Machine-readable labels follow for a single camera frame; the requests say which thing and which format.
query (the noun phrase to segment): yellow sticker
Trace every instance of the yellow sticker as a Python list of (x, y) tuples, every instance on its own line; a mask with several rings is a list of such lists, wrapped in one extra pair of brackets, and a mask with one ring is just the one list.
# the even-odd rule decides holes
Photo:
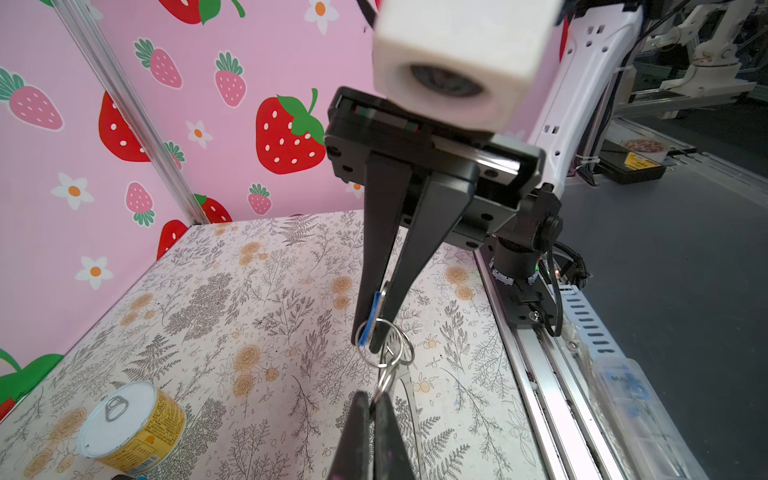
[(184, 430), (184, 411), (164, 392), (157, 391), (157, 403), (147, 424), (112, 455), (99, 462), (129, 475), (146, 472), (174, 449)]
[(624, 161), (624, 166), (630, 170), (643, 170), (644, 168), (659, 167), (653, 160), (648, 160), (646, 157), (638, 155), (633, 151), (627, 155), (627, 160)]

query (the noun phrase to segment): floral tablecloth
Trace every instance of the floral tablecloth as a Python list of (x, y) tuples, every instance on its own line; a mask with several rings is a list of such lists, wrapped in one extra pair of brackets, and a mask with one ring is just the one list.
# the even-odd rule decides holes
[[(349, 343), (361, 269), (360, 211), (191, 228), (0, 423), (0, 478), (112, 478), (76, 455), (78, 430), (139, 379), (187, 413), (150, 479), (325, 478), (352, 394), (378, 372)], [(398, 324), (417, 344), (407, 388), (428, 478), (544, 479), (472, 255), (443, 245)]]

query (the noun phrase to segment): strawberry wallpaper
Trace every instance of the strawberry wallpaper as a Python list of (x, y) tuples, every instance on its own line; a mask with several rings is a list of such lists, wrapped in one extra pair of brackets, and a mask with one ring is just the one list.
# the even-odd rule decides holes
[(336, 89), (374, 92), (372, 31), (355, 0), (90, 5), (190, 187), (225, 217), (362, 208), (362, 187), (333, 176), (323, 144)]
[(50, 5), (6, 2), (0, 42), (1, 418), (187, 225)]

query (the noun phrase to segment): white flower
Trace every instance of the white flower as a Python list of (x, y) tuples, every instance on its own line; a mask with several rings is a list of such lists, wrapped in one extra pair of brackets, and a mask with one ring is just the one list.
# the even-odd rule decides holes
[(365, 191), (365, 187), (363, 185), (350, 182), (349, 185), (346, 186), (346, 191), (352, 192), (355, 194), (355, 197), (360, 198), (362, 196), (362, 192)]
[(91, 0), (83, 0), (83, 5), (85, 5), (85, 8), (88, 10), (88, 13), (91, 14), (91, 17), (93, 17), (94, 20), (104, 19), (104, 14), (101, 13), (98, 8), (91, 5)]
[(208, 132), (205, 131), (202, 120), (198, 121), (197, 125), (187, 121), (187, 128), (190, 129), (190, 135), (187, 138), (192, 141), (196, 141), (202, 148), (205, 148), (207, 143), (214, 139)]
[(102, 257), (96, 261), (89, 257), (82, 257), (83, 270), (80, 270), (74, 276), (76, 280), (89, 280), (94, 290), (98, 290), (102, 280), (112, 278), (112, 272), (107, 270), (107, 257)]
[(94, 201), (93, 195), (85, 191), (88, 186), (87, 179), (72, 180), (67, 174), (59, 173), (58, 181), (61, 185), (54, 187), (51, 193), (56, 197), (66, 198), (72, 210), (77, 210), (80, 207), (80, 202)]
[(331, 0), (310, 0), (310, 7), (304, 14), (304, 20), (317, 22), (317, 28), (323, 35), (328, 31), (328, 22), (339, 19), (339, 13), (330, 5)]

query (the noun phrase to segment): yellow can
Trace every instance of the yellow can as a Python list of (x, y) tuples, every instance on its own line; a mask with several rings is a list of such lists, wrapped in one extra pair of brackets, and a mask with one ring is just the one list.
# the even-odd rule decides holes
[(80, 428), (78, 454), (138, 475), (173, 451), (186, 420), (184, 410), (151, 383), (129, 383), (88, 416)]

